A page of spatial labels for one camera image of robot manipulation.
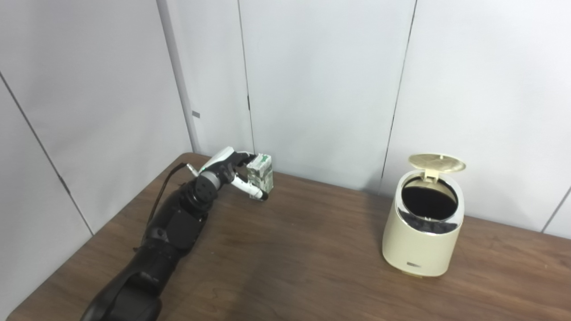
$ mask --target wooden table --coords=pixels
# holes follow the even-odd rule
[[[206,159],[184,154],[173,164]],[[79,320],[131,259],[166,172],[8,320]],[[175,175],[165,195],[189,177]],[[223,188],[162,295],[159,320],[571,320],[571,240],[467,217],[449,271],[416,278],[379,251],[391,200],[274,179],[264,203]]]

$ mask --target trash can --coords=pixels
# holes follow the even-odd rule
[[[383,256],[399,270],[419,276],[439,276],[448,269],[464,220],[460,186],[442,173],[466,165],[450,156],[409,157],[417,170],[399,181],[383,234]]]

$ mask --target green and white carton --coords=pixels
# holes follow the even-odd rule
[[[272,157],[266,154],[258,154],[257,157],[246,166],[246,169],[248,170],[248,181],[264,192],[270,193],[274,187]]]

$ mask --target robotic arm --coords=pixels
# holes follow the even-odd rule
[[[224,184],[232,184],[254,198],[268,198],[266,192],[235,171],[254,158],[254,154],[226,147],[200,171],[189,164],[177,166],[167,180],[183,167],[188,167],[196,178],[173,192],[156,214],[153,209],[135,256],[95,296],[81,321],[155,321],[162,307],[159,296],[180,259],[192,250],[218,190]]]

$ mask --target white partition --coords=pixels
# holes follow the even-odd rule
[[[237,0],[159,0],[195,152],[254,149]]]
[[[5,320],[91,234],[1,80],[0,150],[0,320]]]
[[[413,7],[240,0],[254,144],[274,170],[379,190]]]
[[[571,239],[571,198],[569,194],[544,232]]]
[[[93,231],[191,149],[155,0],[2,1],[0,70]]]
[[[419,1],[381,193],[458,156],[466,211],[541,230],[571,182],[571,3]]]

